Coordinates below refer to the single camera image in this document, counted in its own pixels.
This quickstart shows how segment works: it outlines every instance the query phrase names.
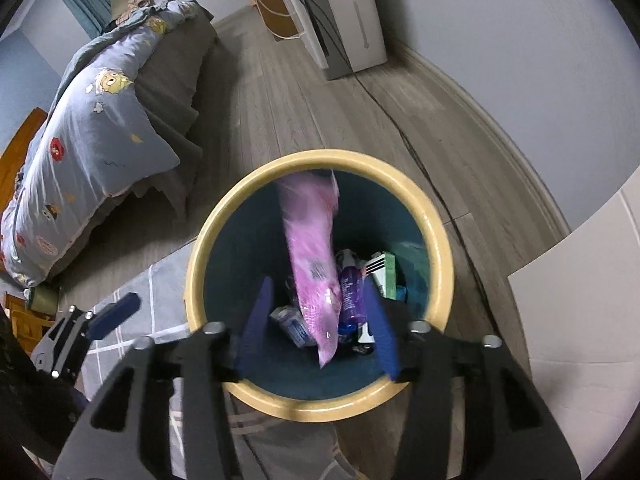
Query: yellow trash can rim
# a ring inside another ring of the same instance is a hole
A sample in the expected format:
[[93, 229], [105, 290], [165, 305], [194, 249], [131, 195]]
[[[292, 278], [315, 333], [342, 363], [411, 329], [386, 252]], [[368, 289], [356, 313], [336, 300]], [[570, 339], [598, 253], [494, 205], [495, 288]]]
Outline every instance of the yellow trash can rim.
[[[207, 218], [191, 251], [184, 290], [187, 320], [192, 332], [207, 322], [205, 272], [216, 237], [229, 217], [254, 191], [273, 180], [297, 171], [320, 169], [348, 171], [368, 178], [393, 193], [411, 213], [426, 242], [430, 262], [429, 303], [424, 319], [444, 330], [453, 297], [453, 260], [449, 239], [431, 200], [401, 171], [372, 156], [345, 150], [311, 150], [283, 156], [253, 171], [222, 197]], [[393, 383], [384, 376], [349, 395], [326, 400], [281, 397], [247, 380], [225, 386], [239, 400], [268, 415], [299, 422], [330, 422], [372, 410], [391, 399], [406, 384]]]

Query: gray bed sheet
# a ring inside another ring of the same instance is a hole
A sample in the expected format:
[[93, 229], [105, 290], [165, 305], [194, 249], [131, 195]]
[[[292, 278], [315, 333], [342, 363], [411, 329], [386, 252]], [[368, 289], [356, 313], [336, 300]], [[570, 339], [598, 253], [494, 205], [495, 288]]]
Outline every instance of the gray bed sheet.
[[[138, 72], [136, 97], [149, 122], [174, 150], [180, 164], [172, 170], [140, 180], [130, 190], [142, 197], [151, 187], [162, 192], [172, 204], [178, 218], [186, 216], [186, 200], [193, 188], [202, 149], [186, 138], [198, 118], [191, 107], [204, 57], [218, 38], [210, 24], [212, 15], [200, 8], [193, 20], [187, 20], [165, 35], [153, 54]], [[49, 277], [64, 270], [86, 247], [91, 232], [120, 205], [128, 194], [108, 200], [98, 208], [82, 234], [53, 266]]]

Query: blue handle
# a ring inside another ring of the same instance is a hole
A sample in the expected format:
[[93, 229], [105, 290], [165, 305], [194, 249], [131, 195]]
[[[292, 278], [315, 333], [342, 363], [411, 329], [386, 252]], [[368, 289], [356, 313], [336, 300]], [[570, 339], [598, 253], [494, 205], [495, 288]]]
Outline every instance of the blue handle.
[[140, 297], [134, 292], [108, 304], [89, 322], [86, 336], [91, 341], [104, 339], [107, 335], [140, 310]]
[[273, 310], [273, 280], [267, 276], [255, 300], [254, 308], [242, 330], [238, 349], [238, 371], [245, 376], [256, 364], [262, 352], [264, 333], [267, 330], [269, 314]]
[[376, 339], [378, 363], [382, 371], [387, 374], [392, 381], [395, 381], [400, 375], [398, 338], [386, 318], [380, 290], [371, 275], [367, 276], [364, 280], [363, 302], [367, 313], [369, 332]]

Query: gray rug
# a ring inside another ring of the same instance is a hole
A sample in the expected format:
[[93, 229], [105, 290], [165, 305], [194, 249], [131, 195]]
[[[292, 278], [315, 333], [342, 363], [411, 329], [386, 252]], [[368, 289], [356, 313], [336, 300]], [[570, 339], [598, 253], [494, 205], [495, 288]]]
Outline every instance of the gray rug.
[[[91, 399], [140, 336], [167, 342], [189, 335], [182, 298], [193, 242], [153, 264], [94, 307], [99, 312], [128, 292], [142, 307], [104, 340], [94, 342], [84, 365], [84, 391]], [[176, 381], [169, 418], [174, 474], [185, 478], [182, 445], [181, 381]], [[274, 418], [227, 398], [229, 423], [244, 480], [353, 480], [359, 473], [340, 452], [334, 425], [305, 424]]]

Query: blue packaging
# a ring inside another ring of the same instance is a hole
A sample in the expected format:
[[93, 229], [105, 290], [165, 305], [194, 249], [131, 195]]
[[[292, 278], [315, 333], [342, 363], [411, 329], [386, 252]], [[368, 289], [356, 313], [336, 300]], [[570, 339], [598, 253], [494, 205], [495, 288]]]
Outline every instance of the blue packaging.
[[316, 346], [316, 340], [309, 332], [302, 313], [291, 305], [280, 306], [270, 314], [281, 329], [289, 336], [298, 348]]

